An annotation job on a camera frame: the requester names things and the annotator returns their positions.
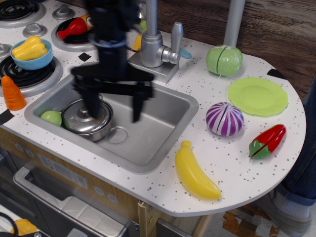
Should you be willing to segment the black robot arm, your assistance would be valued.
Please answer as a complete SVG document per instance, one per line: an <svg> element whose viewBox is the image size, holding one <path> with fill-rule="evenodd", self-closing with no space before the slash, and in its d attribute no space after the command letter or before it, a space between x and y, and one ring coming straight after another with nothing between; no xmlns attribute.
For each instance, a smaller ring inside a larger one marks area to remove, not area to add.
<svg viewBox="0 0 316 237"><path fill-rule="evenodd" d="M132 0L87 0L85 6L94 25L89 40L97 47L99 62L72 68L74 87L93 118L100 113L99 93L131 96L137 122L144 101L153 97L154 79L127 61L126 33L138 18L138 7Z"/></svg>

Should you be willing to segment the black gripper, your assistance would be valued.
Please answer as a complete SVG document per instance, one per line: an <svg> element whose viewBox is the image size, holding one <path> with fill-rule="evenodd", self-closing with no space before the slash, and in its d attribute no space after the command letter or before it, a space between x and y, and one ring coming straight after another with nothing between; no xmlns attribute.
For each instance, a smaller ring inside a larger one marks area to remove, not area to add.
<svg viewBox="0 0 316 237"><path fill-rule="evenodd" d="M154 75L131 66L127 61L125 41L94 41L99 61L74 67L74 87L82 95L88 113L97 118L100 110L98 93L133 96L133 122L137 122L143 103L153 98Z"/></svg>

